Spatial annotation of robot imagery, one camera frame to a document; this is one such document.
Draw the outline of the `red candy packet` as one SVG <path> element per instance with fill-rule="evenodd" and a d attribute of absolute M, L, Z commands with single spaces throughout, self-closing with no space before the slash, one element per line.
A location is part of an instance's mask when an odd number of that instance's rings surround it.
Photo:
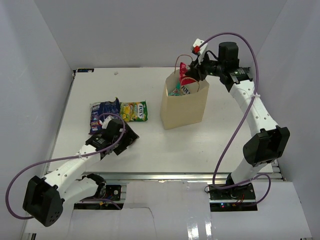
<path fill-rule="evenodd" d="M 187 71 L 189 69 L 190 68 L 188 65 L 186 65 L 183 62 L 180 63 L 180 65 L 179 65 L 179 83 L 180 83 L 181 87 L 197 82 L 194 78 L 187 76 Z"/>

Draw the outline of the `teal Fox's candy bag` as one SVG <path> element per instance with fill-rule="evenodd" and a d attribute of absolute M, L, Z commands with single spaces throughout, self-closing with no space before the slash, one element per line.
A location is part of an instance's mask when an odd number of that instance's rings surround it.
<path fill-rule="evenodd" d="M 168 93 L 168 96 L 178 97 L 191 94 L 189 88 L 186 85 L 178 83 L 174 90 Z"/>

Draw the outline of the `green yellow Fox's candy bag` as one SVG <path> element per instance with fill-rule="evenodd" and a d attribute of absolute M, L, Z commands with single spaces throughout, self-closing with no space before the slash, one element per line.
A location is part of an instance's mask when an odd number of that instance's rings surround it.
<path fill-rule="evenodd" d="M 146 122 L 148 120 L 147 102 L 120 102 L 119 115 L 125 122 Z"/>

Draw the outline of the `dark blue candy bag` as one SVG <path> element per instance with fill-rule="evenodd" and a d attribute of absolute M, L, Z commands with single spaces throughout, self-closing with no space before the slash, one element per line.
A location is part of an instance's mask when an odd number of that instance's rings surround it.
<path fill-rule="evenodd" d="M 102 128 L 102 124 L 107 116 L 98 117 L 106 113 L 117 115 L 120 113 L 120 101 L 117 97 L 114 101 L 95 102 L 90 104 L 90 135 L 95 134 Z"/>

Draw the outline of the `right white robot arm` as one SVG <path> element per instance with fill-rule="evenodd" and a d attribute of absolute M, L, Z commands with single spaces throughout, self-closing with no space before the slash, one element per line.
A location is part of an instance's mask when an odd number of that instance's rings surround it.
<path fill-rule="evenodd" d="M 250 74 L 249 67 L 241 67 L 238 58 L 239 48 L 235 42 L 222 42 L 218 45 L 218 55 L 211 60 L 207 43 L 196 39 L 191 47 L 197 56 L 192 61 L 186 76 L 203 81 L 207 76 L 218 77 L 240 107 L 244 121 L 251 134 L 243 146 L 243 160 L 231 172 L 224 187 L 226 195 L 236 200 L 244 193 L 244 187 L 266 165 L 280 158 L 290 137 L 287 127 L 281 127 L 271 117 L 264 106 L 258 88 Z"/>

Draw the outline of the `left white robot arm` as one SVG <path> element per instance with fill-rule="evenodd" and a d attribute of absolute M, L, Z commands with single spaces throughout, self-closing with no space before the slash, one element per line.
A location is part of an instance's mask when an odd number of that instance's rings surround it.
<path fill-rule="evenodd" d="M 87 169 L 111 153 L 121 154 L 139 136 L 127 123 L 110 119 L 93 134 L 71 159 L 43 177 L 34 176 L 27 184 L 22 208 L 45 227 L 53 225 L 64 205 L 83 199 L 104 199 L 107 184 L 103 177 Z"/>

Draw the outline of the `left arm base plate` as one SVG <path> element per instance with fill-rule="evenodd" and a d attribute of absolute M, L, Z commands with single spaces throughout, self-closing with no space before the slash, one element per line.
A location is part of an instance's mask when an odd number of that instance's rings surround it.
<path fill-rule="evenodd" d="M 123 188 L 121 185 L 107 185 L 102 198 L 87 197 L 74 204 L 74 210 L 121 210 L 124 205 Z"/>

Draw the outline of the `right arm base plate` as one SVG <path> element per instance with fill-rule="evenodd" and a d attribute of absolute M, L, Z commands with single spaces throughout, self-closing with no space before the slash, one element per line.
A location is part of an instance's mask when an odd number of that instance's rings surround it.
<path fill-rule="evenodd" d="M 214 212 L 255 212 L 258 210 L 252 183 L 228 189 L 216 189 L 212 185 L 204 188 L 209 195 L 210 211 Z"/>

